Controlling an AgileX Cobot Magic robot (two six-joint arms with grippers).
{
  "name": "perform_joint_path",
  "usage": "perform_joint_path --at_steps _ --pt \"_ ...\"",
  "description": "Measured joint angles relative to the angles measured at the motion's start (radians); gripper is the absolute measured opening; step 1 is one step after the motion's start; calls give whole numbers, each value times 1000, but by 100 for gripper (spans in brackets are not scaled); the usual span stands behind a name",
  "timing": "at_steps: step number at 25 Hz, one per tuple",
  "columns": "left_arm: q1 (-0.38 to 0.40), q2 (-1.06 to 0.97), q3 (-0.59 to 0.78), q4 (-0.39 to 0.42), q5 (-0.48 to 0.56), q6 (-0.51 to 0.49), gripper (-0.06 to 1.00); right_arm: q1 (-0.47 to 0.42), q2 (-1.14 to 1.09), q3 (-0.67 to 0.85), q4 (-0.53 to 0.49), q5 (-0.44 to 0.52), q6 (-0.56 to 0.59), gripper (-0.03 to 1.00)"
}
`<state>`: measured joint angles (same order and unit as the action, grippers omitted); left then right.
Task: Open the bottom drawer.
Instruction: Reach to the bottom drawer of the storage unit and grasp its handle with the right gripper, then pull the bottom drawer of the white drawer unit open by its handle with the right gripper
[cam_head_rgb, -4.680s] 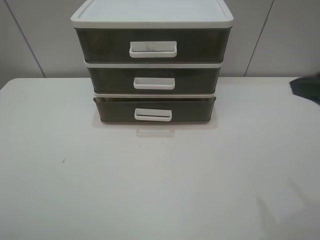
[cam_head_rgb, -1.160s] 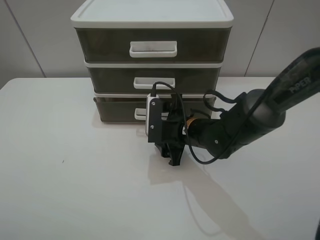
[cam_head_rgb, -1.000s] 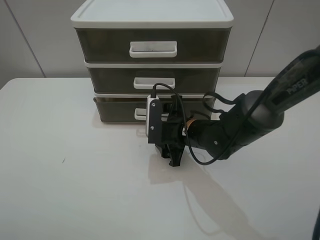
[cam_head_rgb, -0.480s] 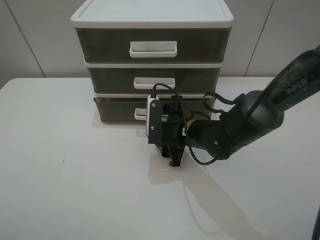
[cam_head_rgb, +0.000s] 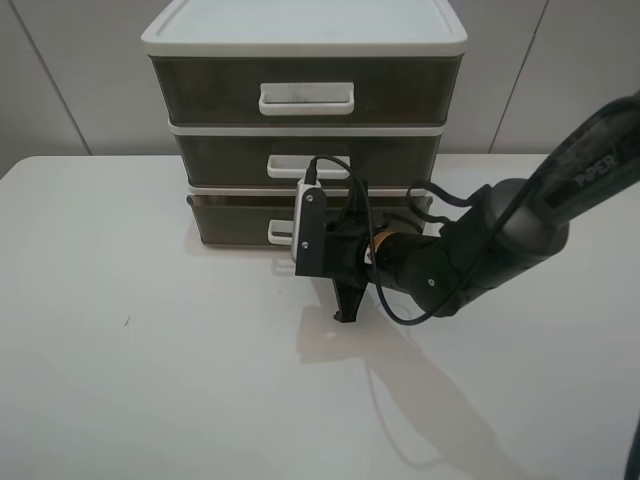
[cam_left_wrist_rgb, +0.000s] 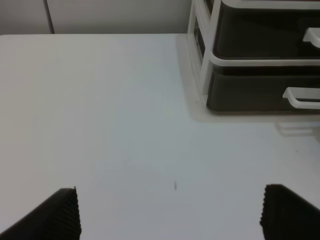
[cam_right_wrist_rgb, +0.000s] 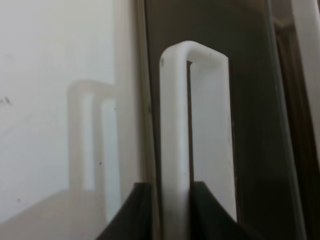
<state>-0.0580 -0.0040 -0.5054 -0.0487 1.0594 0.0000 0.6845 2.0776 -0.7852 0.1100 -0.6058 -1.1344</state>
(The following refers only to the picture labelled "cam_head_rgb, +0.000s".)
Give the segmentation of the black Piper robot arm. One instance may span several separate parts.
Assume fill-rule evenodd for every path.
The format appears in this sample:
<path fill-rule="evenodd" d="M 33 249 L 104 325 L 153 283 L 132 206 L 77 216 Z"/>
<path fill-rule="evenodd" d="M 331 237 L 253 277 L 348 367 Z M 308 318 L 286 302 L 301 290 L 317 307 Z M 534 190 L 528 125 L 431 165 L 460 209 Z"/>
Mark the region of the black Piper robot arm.
<path fill-rule="evenodd" d="M 436 237 L 376 224 L 366 187 L 355 179 L 337 221 L 326 228 L 325 276 L 341 323 L 355 321 L 368 285 L 409 295 L 422 309 L 414 326 L 450 317 L 483 294 L 558 254 L 569 223 L 639 181 L 639 97 L 614 100 L 582 123 L 527 179 L 484 185 L 466 199 L 420 181 L 457 220 L 412 213 L 439 225 Z"/>

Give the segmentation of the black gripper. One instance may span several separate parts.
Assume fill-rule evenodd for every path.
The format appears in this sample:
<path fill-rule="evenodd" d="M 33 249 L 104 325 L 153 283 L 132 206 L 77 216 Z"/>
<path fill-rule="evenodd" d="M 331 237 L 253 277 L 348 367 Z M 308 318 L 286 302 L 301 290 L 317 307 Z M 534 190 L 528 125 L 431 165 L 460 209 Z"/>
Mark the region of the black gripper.
<path fill-rule="evenodd" d="M 370 246 L 371 215 L 365 184 L 353 180 L 337 220 L 326 227 L 323 270 L 337 301 L 334 319 L 353 323 L 369 284 L 365 253 Z"/>

